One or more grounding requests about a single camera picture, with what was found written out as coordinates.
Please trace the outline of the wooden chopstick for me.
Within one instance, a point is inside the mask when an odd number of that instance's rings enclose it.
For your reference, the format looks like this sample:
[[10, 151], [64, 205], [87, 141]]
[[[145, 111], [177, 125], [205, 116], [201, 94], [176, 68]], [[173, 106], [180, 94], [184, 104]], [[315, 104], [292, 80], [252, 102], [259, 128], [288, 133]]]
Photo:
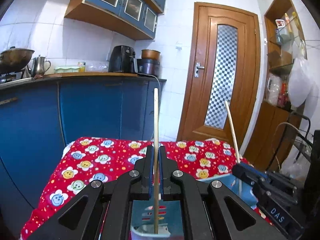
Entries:
[[226, 108], [226, 111], [227, 111], [228, 121], [229, 121], [230, 129], [231, 129], [232, 140], [233, 140], [234, 149], [235, 149], [236, 163], [239, 164], [240, 163], [240, 154], [239, 154], [239, 149], [238, 149], [238, 143], [237, 143], [237, 139], [236, 139], [234, 124], [233, 124], [233, 119], [232, 119], [231, 111], [229, 109], [228, 101], [225, 100], [224, 103], [225, 103], [225, 108]]
[[158, 138], [158, 116], [159, 116], [159, 93], [158, 88], [154, 89], [153, 100], [154, 100], [154, 234], [158, 234], [158, 212], [159, 212], [159, 164], [158, 164], [158, 149], [159, 149], [159, 138]]

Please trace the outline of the blue kitchen base cabinet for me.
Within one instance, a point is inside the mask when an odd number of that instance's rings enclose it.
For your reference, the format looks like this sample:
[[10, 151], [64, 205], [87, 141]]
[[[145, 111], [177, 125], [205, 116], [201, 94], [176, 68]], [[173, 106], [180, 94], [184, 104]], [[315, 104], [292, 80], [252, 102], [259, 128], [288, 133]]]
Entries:
[[32, 210], [64, 146], [79, 137], [149, 140], [151, 77], [69, 77], [1, 85], [1, 208]]

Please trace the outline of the red smiley flower tablecloth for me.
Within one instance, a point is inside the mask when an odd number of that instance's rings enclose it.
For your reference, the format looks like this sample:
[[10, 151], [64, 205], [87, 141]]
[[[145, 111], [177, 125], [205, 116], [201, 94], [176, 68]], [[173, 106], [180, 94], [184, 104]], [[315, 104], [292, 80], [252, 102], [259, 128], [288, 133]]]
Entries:
[[[134, 168], [135, 162], [143, 159], [150, 141], [129, 141], [107, 138], [79, 138], [71, 142], [63, 150], [62, 160], [50, 176], [44, 188], [38, 207], [31, 213], [24, 225], [20, 239], [30, 239], [44, 222], [68, 203], [93, 180], [103, 183], [118, 179], [125, 172]], [[206, 141], [160, 142], [167, 151], [167, 157], [177, 162], [181, 171], [192, 175], [195, 179], [209, 182], [213, 178], [220, 179], [228, 188], [238, 194], [238, 180], [231, 169], [236, 164], [235, 150], [225, 141], [215, 138]], [[242, 185], [241, 198], [261, 215], [272, 226], [268, 218], [257, 208], [252, 188]], [[133, 228], [129, 239], [151, 239], [153, 219], [151, 202], [137, 202], [133, 218]], [[184, 239], [181, 215], [178, 216], [177, 201], [160, 201], [159, 195], [159, 234], [157, 239]]]

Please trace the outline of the white plastic bag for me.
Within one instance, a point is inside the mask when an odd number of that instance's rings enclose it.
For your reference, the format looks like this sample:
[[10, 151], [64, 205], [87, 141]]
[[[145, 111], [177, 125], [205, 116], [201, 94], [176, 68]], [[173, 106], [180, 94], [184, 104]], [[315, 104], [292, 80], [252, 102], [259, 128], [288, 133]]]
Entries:
[[304, 103], [313, 85], [310, 64], [303, 57], [295, 58], [289, 75], [288, 95], [291, 105], [299, 107]]

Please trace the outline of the wooden door checkered glass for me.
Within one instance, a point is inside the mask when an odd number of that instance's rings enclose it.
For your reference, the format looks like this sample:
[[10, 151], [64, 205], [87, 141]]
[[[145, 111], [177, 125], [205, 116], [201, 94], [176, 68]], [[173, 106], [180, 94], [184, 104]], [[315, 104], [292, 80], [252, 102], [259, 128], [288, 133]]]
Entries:
[[256, 14], [195, 3], [191, 54], [178, 140], [232, 142], [224, 101], [242, 144], [256, 101], [260, 31]]

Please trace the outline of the wooden shelf unit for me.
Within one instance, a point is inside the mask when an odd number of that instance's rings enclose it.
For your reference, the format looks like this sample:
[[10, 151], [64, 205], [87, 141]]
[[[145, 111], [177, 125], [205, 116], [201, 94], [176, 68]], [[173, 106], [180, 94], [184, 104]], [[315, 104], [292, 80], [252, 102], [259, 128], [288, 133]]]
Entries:
[[244, 156], [265, 171], [276, 171], [289, 155], [304, 105], [291, 105], [287, 87], [305, 36], [293, 0], [272, 0], [263, 12], [266, 29], [264, 97]]

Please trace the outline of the black air fryer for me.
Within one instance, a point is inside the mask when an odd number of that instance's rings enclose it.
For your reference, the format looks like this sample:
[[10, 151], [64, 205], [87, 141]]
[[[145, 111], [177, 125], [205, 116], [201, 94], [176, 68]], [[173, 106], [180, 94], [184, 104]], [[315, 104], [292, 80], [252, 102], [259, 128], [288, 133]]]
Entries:
[[134, 49], [124, 45], [115, 46], [110, 56], [108, 71], [136, 74], [138, 69]]

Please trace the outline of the steel kettle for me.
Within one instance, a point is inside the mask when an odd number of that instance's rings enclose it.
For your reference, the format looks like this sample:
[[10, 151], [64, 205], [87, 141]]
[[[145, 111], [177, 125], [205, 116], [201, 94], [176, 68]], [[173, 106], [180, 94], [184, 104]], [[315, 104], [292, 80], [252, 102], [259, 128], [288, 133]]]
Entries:
[[47, 60], [44, 56], [39, 55], [33, 58], [32, 67], [28, 67], [28, 73], [31, 77], [44, 76], [44, 74], [51, 67], [51, 62]]

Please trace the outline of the dark wok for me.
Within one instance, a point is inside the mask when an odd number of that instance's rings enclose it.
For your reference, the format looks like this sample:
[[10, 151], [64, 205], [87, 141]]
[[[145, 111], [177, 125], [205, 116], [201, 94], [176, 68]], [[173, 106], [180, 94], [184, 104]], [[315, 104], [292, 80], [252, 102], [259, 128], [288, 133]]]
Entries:
[[0, 54], [1, 74], [19, 72], [30, 61], [35, 51], [31, 49], [10, 47]]

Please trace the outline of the blue wall cabinet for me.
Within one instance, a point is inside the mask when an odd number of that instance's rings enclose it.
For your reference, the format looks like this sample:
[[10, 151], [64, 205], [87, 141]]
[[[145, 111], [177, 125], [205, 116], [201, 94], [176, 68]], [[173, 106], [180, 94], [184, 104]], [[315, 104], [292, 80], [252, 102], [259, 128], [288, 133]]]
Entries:
[[115, 31], [135, 41], [153, 40], [166, 0], [70, 0], [65, 17]]

